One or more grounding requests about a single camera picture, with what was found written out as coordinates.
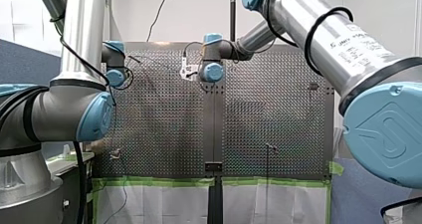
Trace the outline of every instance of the perforated metal panel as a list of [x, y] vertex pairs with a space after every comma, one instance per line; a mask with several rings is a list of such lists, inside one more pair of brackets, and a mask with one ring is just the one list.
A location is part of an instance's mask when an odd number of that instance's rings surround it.
[[[126, 44], [141, 64], [129, 61], [135, 81], [114, 92], [116, 129], [95, 176], [201, 177], [210, 160], [223, 161], [224, 176], [264, 176], [267, 168], [272, 176], [328, 175], [333, 90], [301, 51], [275, 46], [249, 62], [227, 62], [225, 81], [204, 93], [179, 76], [185, 45]], [[199, 48], [188, 58], [199, 64]], [[269, 162], [266, 144], [278, 148]], [[123, 162], [109, 159], [117, 148]]]
[[[126, 60], [135, 80], [125, 91], [114, 91], [117, 123], [111, 127], [103, 155], [97, 157], [96, 176], [122, 174], [161, 177], [203, 176], [203, 91], [179, 76], [184, 44], [126, 44]], [[189, 61], [200, 60], [199, 50]], [[122, 148], [121, 165], [109, 152]]]
[[[333, 90], [306, 66], [301, 51], [276, 46], [250, 62], [228, 64], [225, 90], [224, 175], [328, 174], [332, 120], [326, 114], [332, 113], [332, 99], [327, 96]], [[277, 148], [268, 156], [267, 144]]]

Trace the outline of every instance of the silver robot arm segment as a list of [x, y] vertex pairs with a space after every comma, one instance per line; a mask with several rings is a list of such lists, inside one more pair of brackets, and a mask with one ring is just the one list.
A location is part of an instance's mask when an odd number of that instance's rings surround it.
[[118, 66], [124, 60], [115, 44], [103, 54], [106, 0], [43, 1], [53, 17], [61, 16], [66, 4], [66, 21], [56, 21], [67, 46], [60, 74], [49, 88], [0, 86], [0, 215], [15, 223], [62, 222], [62, 181], [52, 179], [41, 142], [104, 137], [112, 98], [101, 80], [101, 62]]
[[341, 94], [355, 159], [386, 181], [422, 188], [422, 58], [388, 51], [324, 0], [242, 1], [309, 49], [308, 58]]

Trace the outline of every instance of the wire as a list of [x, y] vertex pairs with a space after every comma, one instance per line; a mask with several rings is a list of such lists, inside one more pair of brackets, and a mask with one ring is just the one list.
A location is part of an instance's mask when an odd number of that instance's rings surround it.
[[38, 94], [46, 92], [48, 90], [49, 88], [47, 87], [30, 87], [19, 93], [14, 94], [13, 96], [9, 97], [5, 102], [3, 102], [3, 104], [0, 106], [0, 131], [3, 128], [3, 124], [6, 121], [7, 117], [10, 113], [12, 113], [12, 111], [16, 107], [18, 107], [27, 99], [33, 96], [37, 96]]
[[70, 52], [70, 53], [72, 53], [75, 57], [77, 57], [78, 58], [78, 60], [80, 60], [80, 62], [84, 65], [84, 66], [86, 66], [86, 67], [88, 67], [88, 68], [90, 68], [93, 72], [95, 72], [95, 73], [97, 73], [100, 77], [102, 77], [104, 80], [105, 80], [105, 86], [108, 86], [109, 85], [109, 80], [108, 80], [108, 78], [106, 77], [106, 75], [104, 75], [101, 71], [99, 71], [97, 68], [95, 68], [93, 65], [91, 65], [89, 62], [87, 62], [84, 58], [82, 58], [80, 55], [78, 55], [78, 53], [77, 52], [75, 52], [75, 50], [74, 49], [72, 49], [66, 42], [65, 42], [65, 40], [63, 39], [63, 37], [61, 37], [60, 38], [60, 42], [62, 43], [62, 45], [66, 48], [66, 49], [68, 49], [68, 51]]
[[87, 173], [85, 172], [84, 159], [81, 151], [80, 144], [74, 141], [75, 153], [77, 154], [78, 171], [80, 178], [80, 206], [78, 209], [77, 224], [84, 223], [84, 211], [87, 204]]
[[159, 14], [161, 12], [162, 6], [164, 5], [164, 2], [165, 2], [165, 0], [162, 0], [161, 4], [159, 5], [157, 14], [155, 16], [155, 20], [152, 22], [151, 27], [149, 28], [149, 34], [148, 34], [148, 38], [146, 38], [146, 42], [149, 42], [149, 38], [151, 37], [151, 34], [152, 34], [152, 28], [154, 27], [155, 23], [158, 21], [158, 17], [159, 17]]
[[123, 204], [121, 204], [121, 206], [120, 206], [120, 208], [118, 208], [118, 210], [117, 211], [115, 211], [114, 213], [112, 213], [110, 216], [109, 216], [109, 218], [105, 221], [105, 223], [104, 224], [106, 224], [110, 219], [111, 219], [111, 217], [113, 217], [114, 215], [116, 215], [117, 213], [119, 213], [125, 206], [126, 206], [126, 203], [127, 203], [127, 192], [126, 192], [126, 183], [127, 183], [127, 181], [129, 180], [129, 177], [128, 177], [128, 175], [127, 175], [127, 169], [126, 169], [126, 165], [125, 165], [125, 163], [123, 162], [123, 159], [122, 159], [122, 157], [120, 158], [120, 162], [121, 162], [121, 165], [123, 166], [123, 170], [124, 170], [124, 173], [126, 174], [126, 179], [124, 180], [124, 182], [123, 182], [123, 192], [124, 192], [124, 201], [123, 201]]
[[274, 39], [273, 40], [273, 42], [271, 42], [271, 44], [267, 47], [267, 48], [264, 48], [263, 50], [261, 50], [261, 51], [256, 51], [256, 52], [254, 52], [254, 51], [248, 51], [248, 50], [246, 50], [245, 48], [243, 48], [243, 50], [245, 50], [245, 52], [247, 52], [247, 53], [250, 53], [250, 54], [260, 54], [260, 53], [265, 53], [265, 52], [267, 52], [268, 50], [270, 50], [273, 46], [274, 46], [274, 44], [276, 43], [276, 39]]
[[116, 51], [118, 51], [124, 58], [126, 58], [126, 54], [124, 53], [124, 51], [122, 51], [120, 48], [118, 48], [117, 46], [113, 45], [110, 42], [103, 42], [104, 44], [106, 44], [107, 46], [112, 47], [113, 49], [115, 49]]
[[236, 60], [233, 60], [233, 63], [234, 63], [234, 64], [238, 64], [238, 63], [240, 62], [240, 56], [239, 56], [238, 49], [237, 49], [237, 48], [236, 48], [236, 46], [235, 46], [232, 42], [230, 42], [229, 40], [225, 40], [225, 39], [223, 39], [223, 41], [224, 41], [224, 42], [227, 42], [227, 43], [230, 45], [230, 47], [232, 48], [232, 53], [233, 53], [233, 52], [235, 52], [235, 53], [236, 53], [236, 58], [237, 58], [237, 61], [236, 61]]
[[197, 45], [202, 45], [202, 43], [200, 43], [200, 42], [191, 42], [191, 43], [188, 43], [186, 46], [185, 46], [185, 48], [183, 49], [183, 57], [186, 57], [186, 52], [187, 52], [187, 48], [188, 47], [190, 47], [191, 45], [194, 45], [194, 44], [197, 44]]
[[132, 83], [133, 83], [133, 80], [134, 80], [134, 73], [133, 73], [133, 70], [131, 70], [131, 69], [130, 69], [130, 68], [128, 68], [128, 67], [125, 67], [125, 69], [126, 69], [126, 71], [129, 73], [129, 78], [130, 78], [130, 80], [128, 81], [128, 84], [127, 84], [125, 87], [123, 87], [123, 88], [114, 88], [115, 90], [118, 90], [118, 91], [124, 91], [124, 90], [128, 89], [128, 88], [132, 85]]
[[267, 0], [267, 24], [268, 27], [270, 28], [271, 32], [280, 40], [282, 40], [283, 42], [293, 46], [293, 47], [297, 47], [298, 45], [292, 41], [289, 41], [288, 39], [282, 37], [282, 35], [280, 35], [273, 27], [273, 24], [271, 22], [271, 13], [270, 13], [270, 0]]
[[339, 14], [337, 12], [344, 12], [345, 14], [347, 14], [348, 19], [352, 22], [353, 21], [353, 14], [350, 12], [350, 10], [348, 10], [345, 7], [335, 7], [332, 8], [331, 10], [329, 10], [327, 13], [321, 15], [320, 17], [318, 17], [316, 19], [316, 22], [313, 24], [313, 26], [311, 27], [310, 31], [308, 32], [307, 35], [307, 39], [305, 41], [305, 48], [304, 48], [304, 52], [305, 52], [305, 60], [307, 61], [307, 65], [319, 76], [322, 77], [322, 74], [320, 73], [319, 69], [317, 68], [317, 66], [315, 65], [312, 56], [311, 56], [311, 44], [313, 42], [313, 38], [314, 38], [314, 34], [317, 31], [317, 28], [319, 27], [320, 24], [323, 23], [323, 21], [325, 21], [325, 19], [331, 15], [335, 15], [335, 14]]

